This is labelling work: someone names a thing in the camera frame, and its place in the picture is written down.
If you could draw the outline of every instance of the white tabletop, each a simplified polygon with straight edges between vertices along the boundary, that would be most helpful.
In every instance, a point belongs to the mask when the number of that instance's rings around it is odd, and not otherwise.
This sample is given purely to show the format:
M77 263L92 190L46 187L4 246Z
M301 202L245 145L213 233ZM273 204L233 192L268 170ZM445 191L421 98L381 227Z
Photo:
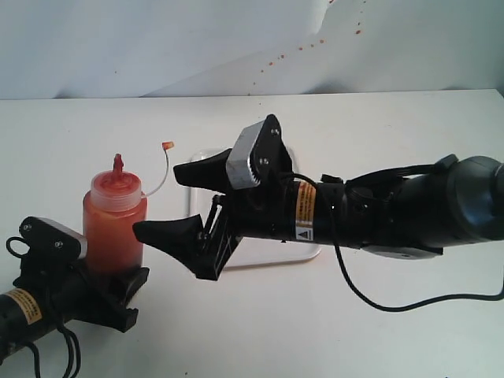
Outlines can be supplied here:
M28 215L80 230L82 197L116 152L148 189L163 173L161 141L175 141L171 161L181 163L199 150L232 146L243 127L268 113L278 116L285 143L314 178L351 178L449 153L504 160L504 101L492 90L0 102L0 239L16 235ZM182 217L185 194L171 174L150 198L148 217ZM449 292L498 292L503 247L453 247L428 261L343 252L356 284L393 306ZM328 246L304 264L224 272L216 283L196 280L162 252L146 247L144 255L150 278L132 303L140 314L131 331L69 323L81 340L80 376L473 378L504 370L504 303L381 313L348 289ZM0 254L2 291L11 288L18 262ZM61 335L37 345L43 376L61 376ZM0 366L5 378L32 374L27 350Z

